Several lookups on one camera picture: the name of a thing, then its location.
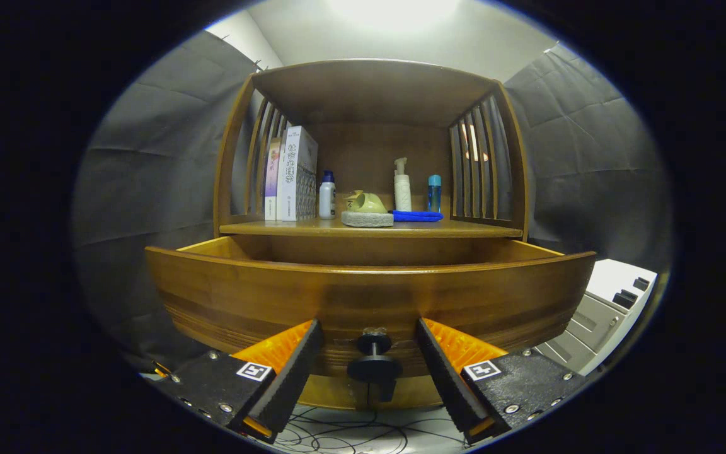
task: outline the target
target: white book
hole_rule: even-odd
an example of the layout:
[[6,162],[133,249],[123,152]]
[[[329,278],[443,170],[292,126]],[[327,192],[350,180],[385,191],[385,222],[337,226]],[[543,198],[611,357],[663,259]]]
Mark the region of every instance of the white book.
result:
[[276,210],[279,221],[315,218],[318,144],[302,126],[291,126],[279,156]]
[[268,164],[265,168],[265,220],[276,221],[276,193],[279,184],[279,153],[284,148],[282,139],[275,137],[268,147]]

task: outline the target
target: white filing cabinet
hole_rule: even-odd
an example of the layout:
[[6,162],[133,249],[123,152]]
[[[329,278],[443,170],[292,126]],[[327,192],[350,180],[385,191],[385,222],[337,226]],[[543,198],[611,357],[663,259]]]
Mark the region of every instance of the white filing cabinet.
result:
[[596,262],[565,332],[536,350],[576,373],[591,373],[634,325],[656,278],[657,273],[623,262]]

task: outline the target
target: white bottle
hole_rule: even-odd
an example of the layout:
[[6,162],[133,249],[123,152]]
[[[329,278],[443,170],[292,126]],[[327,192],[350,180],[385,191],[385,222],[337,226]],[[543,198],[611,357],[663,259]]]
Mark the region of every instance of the white bottle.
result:
[[321,219],[335,219],[335,176],[332,170],[323,172],[318,195],[318,215]]
[[408,158],[394,161],[394,205],[397,211],[411,211],[411,180],[405,175]]

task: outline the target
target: wooden cabinet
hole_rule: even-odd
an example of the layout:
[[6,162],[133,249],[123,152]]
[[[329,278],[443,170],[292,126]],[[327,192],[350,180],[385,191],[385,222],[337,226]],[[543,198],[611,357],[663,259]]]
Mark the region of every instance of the wooden cabinet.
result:
[[[245,192],[237,193],[231,170],[255,90],[264,100],[253,116]],[[393,161],[405,156],[415,209],[426,205],[427,177],[438,173],[446,218],[386,229],[349,228],[340,216],[263,221],[267,144],[289,124],[319,143],[319,171],[335,173],[338,212],[354,189],[377,193],[392,209]],[[438,403],[413,340],[418,317],[507,350],[530,347],[565,330],[593,268],[592,252],[562,255],[524,242],[526,169],[515,115],[498,81],[473,74],[382,60],[252,74],[217,165],[215,238],[179,250],[147,247],[153,278],[176,327],[228,353],[317,317],[325,346],[302,403]],[[345,376],[367,329],[391,336],[389,354],[404,367],[389,404],[367,403],[366,386]]]

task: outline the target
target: gray fabric backdrop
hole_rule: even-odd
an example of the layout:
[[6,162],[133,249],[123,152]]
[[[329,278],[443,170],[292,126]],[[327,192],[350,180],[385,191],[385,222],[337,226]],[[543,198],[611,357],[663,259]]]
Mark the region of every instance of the gray fabric backdrop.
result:
[[92,314],[137,367],[175,368],[205,350],[173,327],[144,247],[212,238],[214,163],[253,71],[224,41],[194,35],[127,87],[83,157],[72,207],[78,276]]
[[531,170],[529,241],[663,273],[672,259],[669,177],[634,108],[561,44],[505,86]]

